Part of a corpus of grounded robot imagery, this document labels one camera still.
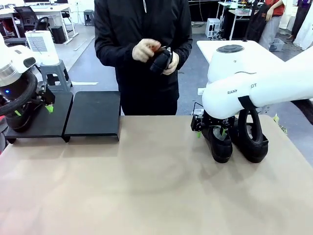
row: person in black jacket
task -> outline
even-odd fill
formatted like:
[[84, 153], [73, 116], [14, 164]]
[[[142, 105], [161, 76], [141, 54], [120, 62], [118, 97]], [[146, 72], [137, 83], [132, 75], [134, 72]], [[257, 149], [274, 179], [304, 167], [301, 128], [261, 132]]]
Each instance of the person in black jacket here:
[[[115, 67], [125, 115], [175, 115], [178, 70], [192, 48], [188, 0], [95, 0], [96, 55]], [[149, 59], [171, 47], [173, 60], [162, 75]]]

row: white drawstring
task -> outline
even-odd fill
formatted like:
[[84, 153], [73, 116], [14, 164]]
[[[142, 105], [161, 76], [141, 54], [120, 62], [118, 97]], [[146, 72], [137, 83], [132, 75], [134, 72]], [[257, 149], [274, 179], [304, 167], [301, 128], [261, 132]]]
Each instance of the white drawstring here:
[[145, 12], [147, 13], [147, 6], [146, 6], [146, 1], [143, 0], [143, 7], [145, 8]]

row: red shirt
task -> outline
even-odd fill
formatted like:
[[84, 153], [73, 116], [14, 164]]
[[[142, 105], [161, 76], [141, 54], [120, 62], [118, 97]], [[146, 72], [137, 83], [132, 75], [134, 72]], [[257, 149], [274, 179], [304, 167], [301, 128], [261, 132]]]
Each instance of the red shirt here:
[[[265, 0], [266, 5], [273, 6], [279, 0]], [[281, 4], [279, 7], [274, 9], [273, 16], [282, 16], [285, 11], [285, 5]]]

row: plastic bin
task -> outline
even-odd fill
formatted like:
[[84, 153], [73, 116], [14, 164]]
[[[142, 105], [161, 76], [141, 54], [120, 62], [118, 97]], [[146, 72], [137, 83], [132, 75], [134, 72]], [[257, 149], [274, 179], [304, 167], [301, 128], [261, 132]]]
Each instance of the plastic bin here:
[[281, 51], [284, 46], [284, 42], [279, 38], [275, 38], [274, 42], [270, 45], [269, 51]]

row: hand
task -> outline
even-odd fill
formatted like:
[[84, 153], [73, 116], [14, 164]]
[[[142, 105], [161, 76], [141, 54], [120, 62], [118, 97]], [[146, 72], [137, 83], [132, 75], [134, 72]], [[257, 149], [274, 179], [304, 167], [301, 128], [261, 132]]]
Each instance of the hand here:
[[149, 58], [154, 56], [154, 51], [158, 50], [161, 47], [161, 43], [153, 39], [142, 39], [134, 48], [133, 48], [133, 59], [146, 63]]
[[174, 73], [174, 71], [177, 68], [178, 63], [179, 63], [179, 55], [177, 53], [173, 52], [172, 62], [170, 63], [168, 68], [166, 70], [164, 70], [163, 74], [170, 75], [170, 74]]
[[273, 16], [274, 9], [270, 8], [266, 14], [266, 22], [268, 22]]

